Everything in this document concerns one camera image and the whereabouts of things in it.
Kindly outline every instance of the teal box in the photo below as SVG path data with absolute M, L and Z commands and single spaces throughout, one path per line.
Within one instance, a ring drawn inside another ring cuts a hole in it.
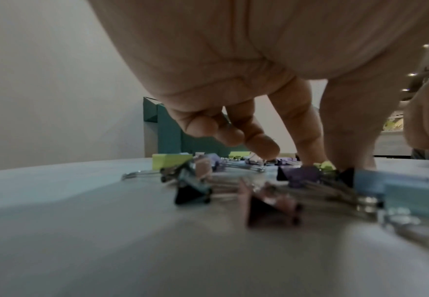
M 144 97 L 144 121 L 158 124 L 158 153 L 179 154 L 196 152 L 215 153 L 228 157 L 232 151 L 248 151 L 245 146 L 226 147 L 213 137 L 195 138 L 185 134 L 157 100 Z

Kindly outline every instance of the white table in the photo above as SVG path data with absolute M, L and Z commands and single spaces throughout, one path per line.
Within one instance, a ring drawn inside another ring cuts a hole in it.
M 150 162 L 0 171 L 0 296 L 429 296 L 425 248 L 346 217 L 247 230 L 235 201 L 176 207 L 157 178 L 120 182 Z

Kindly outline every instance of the table surface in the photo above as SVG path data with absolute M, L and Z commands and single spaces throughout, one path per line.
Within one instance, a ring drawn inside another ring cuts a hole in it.
M 429 161 L 377 159 L 429 176 Z M 246 229 L 236 201 L 176 207 L 150 159 L 0 171 L 0 296 L 429 296 L 429 250 L 349 217 Z

